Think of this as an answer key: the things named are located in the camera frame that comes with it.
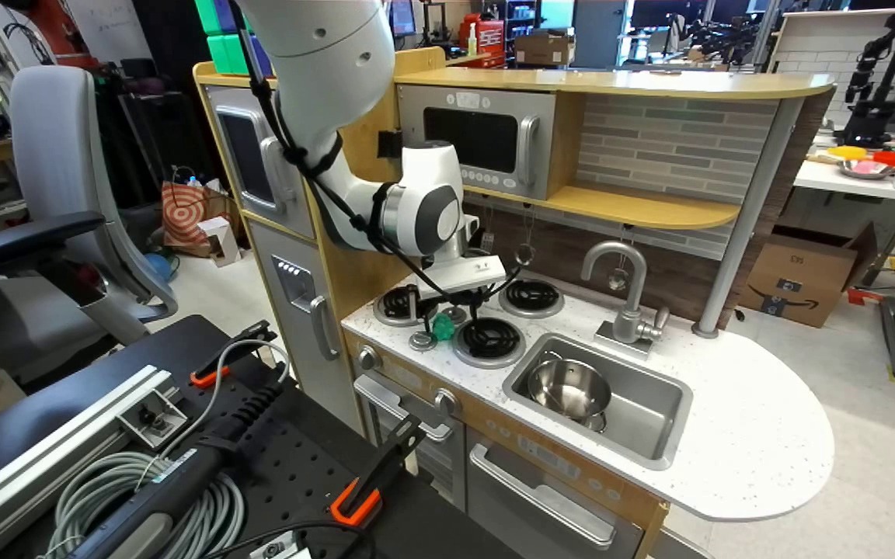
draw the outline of computer monitor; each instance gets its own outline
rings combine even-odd
[[[388,0],[384,10],[388,10],[390,37],[406,40],[417,33],[413,0]]]

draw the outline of cabinet door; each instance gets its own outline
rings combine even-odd
[[[303,396],[353,433],[362,433],[317,248],[256,220],[247,220],[247,229]]]
[[[284,160],[260,103],[247,90],[232,88],[208,88],[208,103],[240,205],[291,229],[298,240],[315,240],[303,180]]]

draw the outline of bag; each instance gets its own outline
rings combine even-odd
[[[199,229],[199,224],[210,216],[226,216],[232,224],[226,193],[199,183],[160,183],[164,248],[197,258],[217,254],[217,243]]]

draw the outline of floor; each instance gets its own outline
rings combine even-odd
[[[256,258],[229,267],[182,258],[180,313],[224,333],[271,318]],[[837,472],[809,505],[766,521],[706,521],[671,509],[667,531],[715,559],[890,559],[895,557],[895,378],[876,307],[841,304],[824,328],[747,313],[744,333],[782,356],[824,402],[837,433]]]

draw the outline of backsplash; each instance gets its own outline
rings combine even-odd
[[[854,75],[860,51],[885,33],[890,10],[872,11],[790,11],[782,22],[780,45],[773,51],[770,68],[778,75],[829,75],[837,80],[837,97],[829,98],[827,118],[837,127],[847,122],[846,88]],[[879,60],[872,83],[882,80],[890,55]]]
[[[778,106],[587,97],[575,180],[738,205]],[[718,262],[731,228],[631,236]]]

